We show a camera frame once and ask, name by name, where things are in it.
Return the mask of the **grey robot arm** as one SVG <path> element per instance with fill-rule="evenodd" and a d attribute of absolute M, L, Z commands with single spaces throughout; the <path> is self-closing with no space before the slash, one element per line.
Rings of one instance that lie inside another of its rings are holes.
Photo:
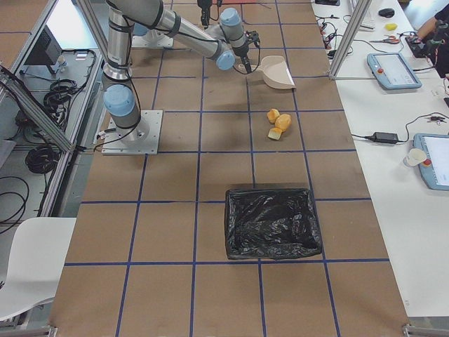
<path fill-rule="evenodd" d="M 222 1 L 196 1 L 196 3 L 201 11 L 200 22 L 203 29 L 187 22 L 173 9 L 164 9 L 159 21 L 152 26 L 141 22 L 135 23 L 134 46 L 172 49 L 175 41 L 182 44 L 186 41 L 193 42 L 195 46 L 214 44 L 216 38 L 207 34 L 206 30 L 210 27 L 211 20 L 218 21 L 218 17 L 211 16 L 211 7 L 216 4 L 217 14 L 219 14 Z"/>
<path fill-rule="evenodd" d="M 130 70 L 130 51 L 136 25 L 162 33 L 215 61 L 220 70 L 230 70 L 237 59 L 247 73 L 253 72 L 249 46 L 260 45 L 256 31 L 246 31 L 235 8 L 225 9 L 219 23 L 202 30 L 169 10 L 162 1 L 108 1 L 109 36 L 107 59 L 103 67 L 109 79 L 104 104 L 115 123 L 119 140 L 142 140 L 147 127 L 141 121 L 140 101 Z"/>

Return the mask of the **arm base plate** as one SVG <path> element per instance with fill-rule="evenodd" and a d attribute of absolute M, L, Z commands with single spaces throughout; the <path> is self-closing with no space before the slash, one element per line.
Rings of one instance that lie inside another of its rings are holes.
<path fill-rule="evenodd" d="M 155 30 L 133 33 L 131 44 L 133 48 L 172 48 L 174 40 Z"/>
<path fill-rule="evenodd" d="M 102 146 L 101 153 L 104 155 L 157 154 L 162 119 L 162 110 L 142 110 L 137 128 L 125 138 L 120 140 L 121 136 L 127 134 L 120 128 L 106 134 L 106 145 Z"/>

